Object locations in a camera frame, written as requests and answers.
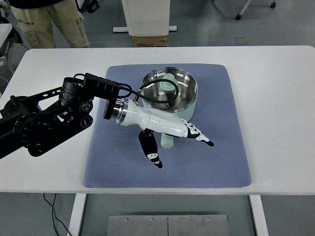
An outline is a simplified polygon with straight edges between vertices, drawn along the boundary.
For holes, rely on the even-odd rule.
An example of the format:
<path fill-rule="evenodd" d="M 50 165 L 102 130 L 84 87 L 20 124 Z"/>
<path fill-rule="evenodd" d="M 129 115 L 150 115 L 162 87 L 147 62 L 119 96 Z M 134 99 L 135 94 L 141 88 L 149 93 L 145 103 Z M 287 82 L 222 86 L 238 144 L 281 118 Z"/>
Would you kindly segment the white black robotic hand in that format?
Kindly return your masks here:
<path fill-rule="evenodd" d="M 116 123 L 122 126 L 138 125 L 142 129 L 138 135 L 142 150 L 145 156 L 158 168 L 162 168 L 163 164 L 159 159 L 154 131 L 172 137 L 196 139 L 211 147 L 214 146 L 214 143 L 189 121 L 178 117 L 176 114 L 140 107 L 126 98 L 117 99 L 112 118 L 116 119 Z"/>

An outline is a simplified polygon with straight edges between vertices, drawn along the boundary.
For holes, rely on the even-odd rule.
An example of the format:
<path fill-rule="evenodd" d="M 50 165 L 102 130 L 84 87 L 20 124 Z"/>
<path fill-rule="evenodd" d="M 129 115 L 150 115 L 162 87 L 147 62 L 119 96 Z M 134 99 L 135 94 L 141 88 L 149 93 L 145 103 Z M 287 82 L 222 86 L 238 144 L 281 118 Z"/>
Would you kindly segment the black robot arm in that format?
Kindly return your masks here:
<path fill-rule="evenodd" d="M 93 99 L 108 101 L 104 118 L 114 113 L 119 92 L 125 90 L 143 98 L 131 86 L 86 73 L 66 77 L 60 88 L 32 96 L 14 96 L 1 109 L 0 156 L 25 147 L 31 156 L 41 156 L 66 140 L 90 127 Z"/>

